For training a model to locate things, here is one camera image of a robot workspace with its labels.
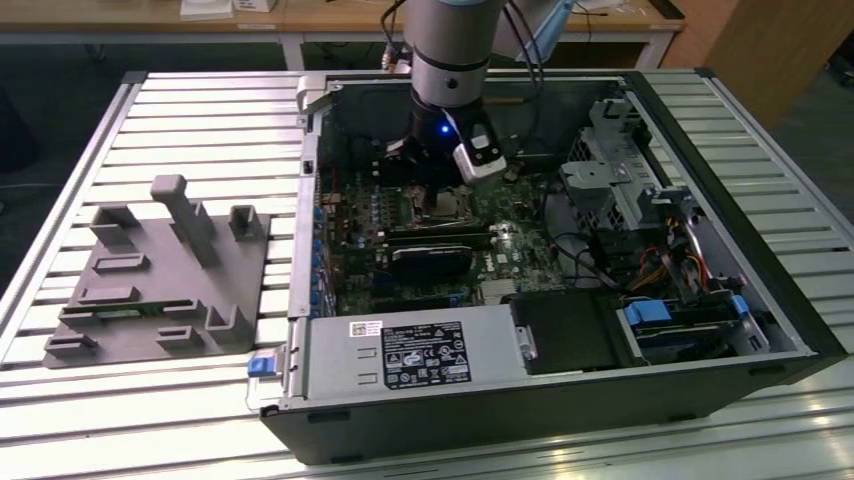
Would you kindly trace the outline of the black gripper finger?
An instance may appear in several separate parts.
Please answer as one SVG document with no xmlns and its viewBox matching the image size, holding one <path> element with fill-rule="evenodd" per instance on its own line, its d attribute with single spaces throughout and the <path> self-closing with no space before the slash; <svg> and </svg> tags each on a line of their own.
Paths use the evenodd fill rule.
<svg viewBox="0 0 854 480">
<path fill-rule="evenodd" d="M 434 215 L 456 216 L 458 199 L 456 193 L 457 175 L 450 170 L 441 171 L 436 176 L 434 185 Z"/>
<path fill-rule="evenodd" d="M 426 150 L 414 143 L 390 143 L 378 160 L 379 185 L 409 187 L 416 194 L 416 210 L 430 214 L 437 204 L 437 185 L 428 163 Z"/>
</svg>

